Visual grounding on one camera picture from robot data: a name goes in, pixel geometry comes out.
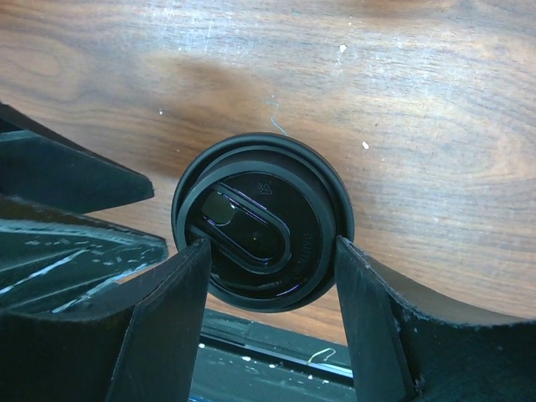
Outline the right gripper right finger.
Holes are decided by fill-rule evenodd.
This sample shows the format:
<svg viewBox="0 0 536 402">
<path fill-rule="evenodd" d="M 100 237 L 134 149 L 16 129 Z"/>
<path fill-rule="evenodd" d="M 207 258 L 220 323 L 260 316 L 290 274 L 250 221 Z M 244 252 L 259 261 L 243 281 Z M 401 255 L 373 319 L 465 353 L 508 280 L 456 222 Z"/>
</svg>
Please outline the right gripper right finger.
<svg viewBox="0 0 536 402">
<path fill-rule="evenodd" d="M 534 320 L 445 296 L 343 237 L 334 270 L 358 400 L 534 400 Z"/>
</svg>

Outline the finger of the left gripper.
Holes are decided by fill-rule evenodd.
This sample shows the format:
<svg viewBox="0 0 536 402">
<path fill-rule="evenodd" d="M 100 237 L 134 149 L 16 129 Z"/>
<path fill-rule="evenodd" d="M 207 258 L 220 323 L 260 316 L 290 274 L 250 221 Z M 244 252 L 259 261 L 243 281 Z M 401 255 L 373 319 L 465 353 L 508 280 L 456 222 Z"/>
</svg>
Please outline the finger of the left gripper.
<svg viewBox="0 0 536 402">
<path fill-rule="evenodd" d="M 154 196 L 150 179 L 1 104 L 1 195 L 75 214 Z"/>
<path fill-rule="evenodd" d="M 168 257 L 165 239 L 84 215 L 1 199 L 1 308 L 62 312 Z"/>
</svg>

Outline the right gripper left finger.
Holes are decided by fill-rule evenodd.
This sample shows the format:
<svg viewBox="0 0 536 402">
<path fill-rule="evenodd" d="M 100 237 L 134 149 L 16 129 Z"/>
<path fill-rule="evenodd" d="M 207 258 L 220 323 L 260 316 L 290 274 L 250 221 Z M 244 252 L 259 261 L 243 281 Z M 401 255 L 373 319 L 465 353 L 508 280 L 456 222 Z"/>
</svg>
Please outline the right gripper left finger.
<svg viewBox="0 0 536 402">
<path fill-rule="evenodd" d="M 66 312 L 2 310 L 2 400 L 187 400 L 210 268 L 199 240 Z"/>
</svg>

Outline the black plastic cup lid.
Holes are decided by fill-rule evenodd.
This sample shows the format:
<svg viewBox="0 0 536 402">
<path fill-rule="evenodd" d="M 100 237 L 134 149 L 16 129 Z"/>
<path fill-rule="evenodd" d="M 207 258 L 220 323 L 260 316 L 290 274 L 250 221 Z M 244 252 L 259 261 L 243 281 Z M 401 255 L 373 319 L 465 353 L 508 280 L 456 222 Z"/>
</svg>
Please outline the black plastic cup lid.
<svg viewBox="0 0 536 402">
<path fill-rule="evenodd" d="M 171 223 L 179 249 L 209 241 L 209 292 L 252 312 L 288 312 L 322 297 L 334 285 L 337 238 L 354 237 L 336 170 L 306 144 L 269 132 L 229 137 L 192 160 Z"/>
</svg>

